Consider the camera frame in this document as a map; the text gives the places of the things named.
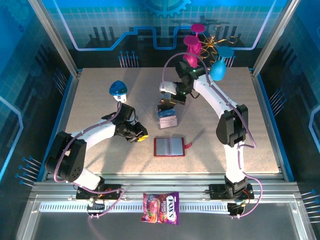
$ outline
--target candy package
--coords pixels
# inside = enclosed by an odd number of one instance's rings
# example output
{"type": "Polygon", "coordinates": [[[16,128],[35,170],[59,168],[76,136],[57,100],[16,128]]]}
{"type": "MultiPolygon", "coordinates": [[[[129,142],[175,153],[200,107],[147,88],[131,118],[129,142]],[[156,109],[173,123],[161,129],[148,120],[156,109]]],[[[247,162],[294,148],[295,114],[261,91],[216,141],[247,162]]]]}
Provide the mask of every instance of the candy package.
{"type": "Polygon", "coordinates": [[[143,194],[142,222],[179,225],[179,193],[143,194]]]}

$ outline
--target speckled tabletop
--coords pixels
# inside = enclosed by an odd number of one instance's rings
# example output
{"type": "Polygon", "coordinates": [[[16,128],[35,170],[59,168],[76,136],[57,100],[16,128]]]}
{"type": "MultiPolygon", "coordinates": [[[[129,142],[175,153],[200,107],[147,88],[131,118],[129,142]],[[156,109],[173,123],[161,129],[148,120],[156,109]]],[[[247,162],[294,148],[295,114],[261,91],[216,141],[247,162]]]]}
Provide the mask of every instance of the speckled tabletop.
{"type": "MultiPolygon", "coordinates": [[[[218,117],[203,97],[187,98],[176,107],[178,127],[158,129],[156,106],[161,99],[162,68],[85,68],[76,90],[66,131],[83,130],[113,113],[117,103],[109,94],[111,84],[120,80],[128,88],[126,104],[136,110],[149,137],[129,143],[114,136],[90,148],[85,167],[94,173],[225,173],[223,145],[216,137],[218,117]],[[193,146],[184,157],[154,157],[155,137],[184,137],[193,146]]],[[[179,81],[174,68],[168,68],[166,81],[179,81]]],[[[239,105],[249,110],[249,128],[256,149],[244,149],[248,173],[277,173],[278,167],[248,68],[228,68],[218,86],[239,105]]]]}

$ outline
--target small book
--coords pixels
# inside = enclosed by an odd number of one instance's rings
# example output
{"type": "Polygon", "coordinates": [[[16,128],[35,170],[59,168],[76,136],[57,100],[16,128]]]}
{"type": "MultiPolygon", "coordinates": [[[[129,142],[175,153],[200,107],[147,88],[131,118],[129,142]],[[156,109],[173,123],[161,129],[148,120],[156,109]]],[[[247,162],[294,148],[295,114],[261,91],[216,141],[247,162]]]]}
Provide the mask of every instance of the small book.
{"type": "Polygon", "coordinates": [[[185,156],[185,140],[182,137],[166,137],[154,139],[155,157],[185,156]]]}

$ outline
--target blue glass wall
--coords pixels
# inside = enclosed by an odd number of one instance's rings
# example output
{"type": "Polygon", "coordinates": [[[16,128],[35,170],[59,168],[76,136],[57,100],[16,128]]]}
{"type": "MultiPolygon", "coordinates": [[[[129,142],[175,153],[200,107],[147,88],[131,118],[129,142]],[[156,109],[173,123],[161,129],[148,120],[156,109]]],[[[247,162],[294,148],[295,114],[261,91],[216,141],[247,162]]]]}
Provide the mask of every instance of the blue glass wall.
{"type": "Polygon", "coordinates": [[[28,1],[0,0],[0,239],[15,239],[70,73],[28,1]],[[31,163],[22,161],[23,157],[31,163]]]}
{"type": "MultiPolygon", "coordinates": [[[[273,109],[271,117],[275,119],[294,178],[302,193],[316,189],[317,195],[320,192],[319,13],[318,0],[301,0],[261,71],[273,109]]],[[[312,226],[319,236],[320,225],[312,226]]]]}
{"type": "Polygon", "coordinates": [[[237,50],[234,65],[252,67],[286,2],[43,1],[79,68],[120,67],[117,56],[126,50],[139,55],[140,67],[161,67],[170,56],[186,50],[183,38],[192,33],[194,23],[204,24],[207,36],[218,40],[236,37],[237,43],[231,45],[237,50]]]}

